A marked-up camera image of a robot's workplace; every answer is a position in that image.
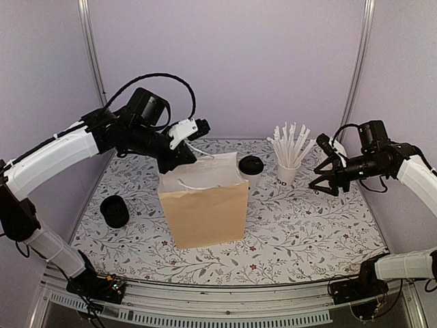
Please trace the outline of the black cup lid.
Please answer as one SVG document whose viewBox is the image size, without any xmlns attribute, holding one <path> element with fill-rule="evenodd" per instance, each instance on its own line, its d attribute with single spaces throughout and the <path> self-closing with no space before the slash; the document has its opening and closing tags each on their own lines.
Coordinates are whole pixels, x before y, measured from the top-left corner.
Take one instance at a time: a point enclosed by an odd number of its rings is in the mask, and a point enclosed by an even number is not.
<svg viewBox="0 0 437 328">
<path fill-rule="evenodd" d="M 238 169 L 242 174 L 258 175 L 264 170 L 264 162 L 257 156 L 245 156 L 238 162 Z"/>
</svg>

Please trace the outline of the brown paper bag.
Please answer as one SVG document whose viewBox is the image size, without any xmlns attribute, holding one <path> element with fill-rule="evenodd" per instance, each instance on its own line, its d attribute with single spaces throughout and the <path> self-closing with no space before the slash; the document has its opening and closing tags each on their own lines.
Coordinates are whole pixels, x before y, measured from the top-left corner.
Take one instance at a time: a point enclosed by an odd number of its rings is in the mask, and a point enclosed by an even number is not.
<svg viewBox="0 0 437 328">
<path fill-rule="evenodd" d="M 244 238 L 249 182 L 238 170 L 238 153 L 201 156 L 160 175 L 158 197 L 178 249 Z"/>
</svg>

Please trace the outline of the white paper coffee cup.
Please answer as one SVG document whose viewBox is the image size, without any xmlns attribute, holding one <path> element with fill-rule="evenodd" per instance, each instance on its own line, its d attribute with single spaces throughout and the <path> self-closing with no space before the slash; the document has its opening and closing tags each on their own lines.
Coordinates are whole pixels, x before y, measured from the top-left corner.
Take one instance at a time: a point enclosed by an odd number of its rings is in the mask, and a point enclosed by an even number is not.
<svg viewBox="0 0 437 328">
<path fill-rule="evenodd" d="M 246 174 L 240 172 L 240 175 L 249 182 L 249 191 L 253 191 L 257 188 L 261 174 Z"/>
</svg>

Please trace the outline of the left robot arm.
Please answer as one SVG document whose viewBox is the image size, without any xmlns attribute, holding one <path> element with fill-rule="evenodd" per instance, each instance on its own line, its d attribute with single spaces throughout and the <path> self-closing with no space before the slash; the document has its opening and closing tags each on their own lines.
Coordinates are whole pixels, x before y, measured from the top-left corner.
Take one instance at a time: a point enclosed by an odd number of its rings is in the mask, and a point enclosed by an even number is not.
<svg viewBox="0 0 437 328">
<path fill-rule="evenodd" d="M 159 126 L 170 104 L 137 88 L 128 104 L 116 112 L 107 107 L 84 115 L 70 128 L 53 135 L 26 154 L 1 164 L 1 227 L 4 235 L 24 243 L 58 266 L 88 297 L 102 289 L 87 258 L 69 246 L 36 217 L 29 195 L 46 181 L 73 165 L 112 149 L 118 156 L 140 154 L 157 160 L 160 173 L 196 161 L 185 139 L 197 135 L 199 121 L 189 116 Z"/>
</svg>

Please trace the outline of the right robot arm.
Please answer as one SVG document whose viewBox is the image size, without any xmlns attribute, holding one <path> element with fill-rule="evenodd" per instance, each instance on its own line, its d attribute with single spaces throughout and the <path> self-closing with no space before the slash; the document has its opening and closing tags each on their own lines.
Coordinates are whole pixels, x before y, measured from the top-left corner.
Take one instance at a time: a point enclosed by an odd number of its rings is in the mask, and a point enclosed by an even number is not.
<svg viewBox="0 0 437 328">
<path fill-rule="evenodd" d="M 338 197 L 357 185 L 388 244 L 358 264 L 358 273 L 331 280 L 329 293 L 367 298 L 386 293 L 391 281 L 436 279 L 436 168 L 419 147 L 393 141 L 381 120 L 345 124 L 356 132 L 358 152 L 347 153 L 324 133 L 316 144 L 325 159 L 309 188 Z"/>
</svg>

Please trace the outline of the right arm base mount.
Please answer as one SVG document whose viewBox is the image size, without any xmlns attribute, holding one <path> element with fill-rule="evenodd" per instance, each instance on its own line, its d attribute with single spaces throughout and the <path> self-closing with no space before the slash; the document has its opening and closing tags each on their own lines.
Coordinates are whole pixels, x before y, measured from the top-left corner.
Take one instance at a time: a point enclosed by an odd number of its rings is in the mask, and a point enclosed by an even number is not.
<svg viewBox="0 0 437 328">
<path fill-rule="evenodd" d="M 356 278 L 328 283 L 327 292 L 333 298 L 335 305 L 382 296 L 381 301 L 374 299 L 352 306 L 353 315 L 360 320 L 372 320 L 377 317 L 389 291 L 388 284 L 376 276 L 375 263 L 381 257 L 375 256 L 362 262 Z"/>
</svg>

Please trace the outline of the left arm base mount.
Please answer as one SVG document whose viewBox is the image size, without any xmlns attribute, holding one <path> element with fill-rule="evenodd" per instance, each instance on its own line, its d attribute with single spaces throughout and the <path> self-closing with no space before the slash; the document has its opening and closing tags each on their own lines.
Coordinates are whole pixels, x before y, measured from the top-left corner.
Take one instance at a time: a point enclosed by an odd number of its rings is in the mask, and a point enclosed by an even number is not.
<svg viewBox="0 0 437 328">
<path fill-rule="evenodd" d="M 85 270 L 75 278 L 68 278 L 66 290 L 84 298 L 121 304 L 124 298 L 125 280 L 116 274 L 100 277 L 86 255 L 79 251 L 85 262 Z"/>
</svg>

